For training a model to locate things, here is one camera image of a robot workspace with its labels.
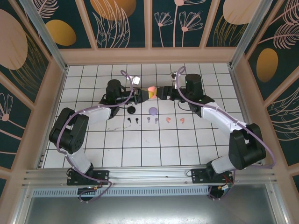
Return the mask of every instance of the black mounting bracket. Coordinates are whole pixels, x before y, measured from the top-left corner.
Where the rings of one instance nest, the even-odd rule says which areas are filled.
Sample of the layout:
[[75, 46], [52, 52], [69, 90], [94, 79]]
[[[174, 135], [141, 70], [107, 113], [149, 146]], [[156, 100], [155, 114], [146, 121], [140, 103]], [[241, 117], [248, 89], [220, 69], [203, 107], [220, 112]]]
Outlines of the black mounting bracket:
[[233, 181], [233, 176], [230, 171], [226, 171], [222, 174], [215, 175], [213, 179], [211, 179], [207, 175], [205, 168], [191, 169], [190, 177], [192, 178], [192, 183], [226, 183], [227, 180], [223, 175], [225, 175], [231, 182]]
[[[93, 170], [90, 177], [98, 179], [98, 180], [109, 180], [109, 170]], [[79, 174], [77, 171], [70, 169], [67, 173], [67, 182], [68, 186], [97, 186], [97, 185], [108, 185], [106, 182], [96, 182], [89, 180]]]

